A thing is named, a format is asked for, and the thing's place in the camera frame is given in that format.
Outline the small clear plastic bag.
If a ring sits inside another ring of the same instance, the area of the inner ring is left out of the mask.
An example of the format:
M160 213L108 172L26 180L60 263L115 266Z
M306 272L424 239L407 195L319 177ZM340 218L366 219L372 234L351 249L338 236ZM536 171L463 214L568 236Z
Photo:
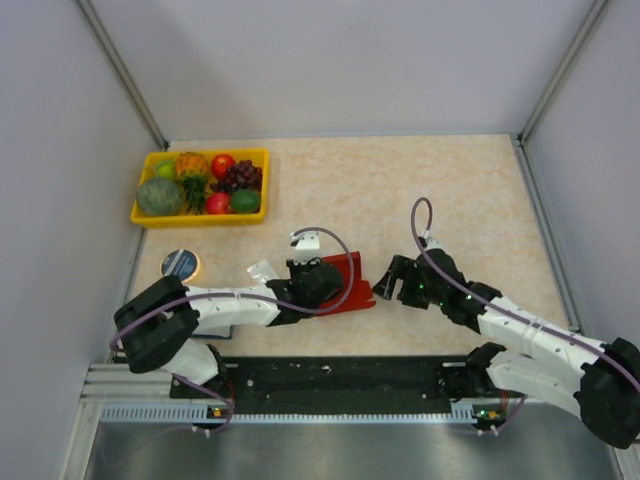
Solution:
M274 270L272 265L267 260L261 260L247 269L251 278L261 284L267 284L272 280L279 280L280 276Z

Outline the red paper box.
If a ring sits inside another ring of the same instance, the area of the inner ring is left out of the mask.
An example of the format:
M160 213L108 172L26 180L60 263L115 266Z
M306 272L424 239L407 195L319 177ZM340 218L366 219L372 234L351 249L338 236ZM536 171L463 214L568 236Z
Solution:
M359 251L352 251L353 266L350 266L346 253L325 256L324 263L333 265L341 274L344 288L333 299L323 303L320 308L328 309L322 316L366 310L376 305L370 283L362 275L362 259Z

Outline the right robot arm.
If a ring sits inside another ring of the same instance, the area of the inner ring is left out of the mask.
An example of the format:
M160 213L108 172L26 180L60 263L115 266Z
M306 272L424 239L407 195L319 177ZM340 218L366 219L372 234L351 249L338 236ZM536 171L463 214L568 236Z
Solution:
M524 311L501 291L467 280L441 247L410 259L396 255L373 292L428 309L492 338L468 357L476 394L496 389L537 398L579 418L606 444L626 449L639 438L639 349L572 333Z

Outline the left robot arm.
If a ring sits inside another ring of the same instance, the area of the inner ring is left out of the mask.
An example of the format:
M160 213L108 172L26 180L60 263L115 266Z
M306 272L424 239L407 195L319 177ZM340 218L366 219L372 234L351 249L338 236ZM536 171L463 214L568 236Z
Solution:
M345 281L333 265L317 260L246 288L187 286L176 275L161 278L114 314L117 341L133 374L164 371L178 382L174 398L231 397L219 351L194 339L217 328L281 326L312 318L342 294Z

